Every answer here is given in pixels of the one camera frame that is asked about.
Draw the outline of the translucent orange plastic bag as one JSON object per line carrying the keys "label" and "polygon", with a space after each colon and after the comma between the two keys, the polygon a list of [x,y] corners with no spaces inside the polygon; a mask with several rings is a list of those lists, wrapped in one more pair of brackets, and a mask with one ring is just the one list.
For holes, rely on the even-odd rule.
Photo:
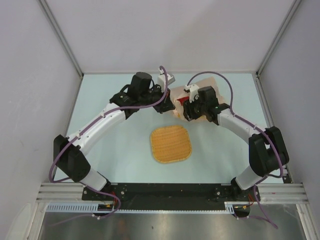
{"label": "translucent orange plastic bag", "polygon": [[[226,103],[226,100],[221,95],[217,82],[213,76],[203,78],[197,81],[195,84],[198,85],[199,88],[208,87],[208,86],[213,87],[213,89],[215,90],[218,102],[220,104]],[[185,87],[184,85],[181,85],[181,86],[174,87],[170,90],[170,99],[175,106],[175,109],[172,110],[171,112],[176,118],[187,122],[187,120],[183,116],[183,110],[184,110],[183,105],[181,105],[179,101],[177,101],[177,99],[179,98],[186,97],[186,96],[189,97],[189,93],[186,93],[184,91],[184,87]]]}

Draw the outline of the woven bamboo tray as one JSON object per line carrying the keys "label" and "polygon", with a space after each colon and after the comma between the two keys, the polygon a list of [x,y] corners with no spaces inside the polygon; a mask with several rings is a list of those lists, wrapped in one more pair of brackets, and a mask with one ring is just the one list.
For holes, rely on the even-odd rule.
{"label": "woven bamboo tray", "polygon": [[150,134],[154,159],[162,164],[181,162],[192,154],[189,133],[182,125],[163,126]]}

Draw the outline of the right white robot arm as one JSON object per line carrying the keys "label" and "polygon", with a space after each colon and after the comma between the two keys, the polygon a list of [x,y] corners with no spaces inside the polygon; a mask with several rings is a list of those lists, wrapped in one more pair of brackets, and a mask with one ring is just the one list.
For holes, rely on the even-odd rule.
{"label": "right white robot arm", "polygon": [[272,126],[261,129],[235,114],[229,104],[219,103],[212,86],[186,85],[184,91],[188,97],[182,101],[183,116],[188,121],[204,116],[209,122],[230,130],[248,144],[249,165],[230,183],[230,194],[235,200],[242,201],[255,184],[273,176],[275,170],[280,171],[278,178],[283,177],[283,166],[290,158],[279,128]]}

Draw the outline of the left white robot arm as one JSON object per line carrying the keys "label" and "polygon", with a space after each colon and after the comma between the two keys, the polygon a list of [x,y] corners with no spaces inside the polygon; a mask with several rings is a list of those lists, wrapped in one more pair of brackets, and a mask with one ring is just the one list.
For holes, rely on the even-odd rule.
{"label": "left white robot arm", "polygon": [[68,180],[93,189],[98,199],[107,199],[111,193],[110,182],[91,167],[87,154],[107,131],[140,109],[154,108],[160,114],[174,110],[169,89],[174,81],[175,77],[163,68],[157,82],[146,72],[134,74],[131,82],[116,93],[91,122],[67,137],[58,135],[54,139],[54,166],[65,173]]}

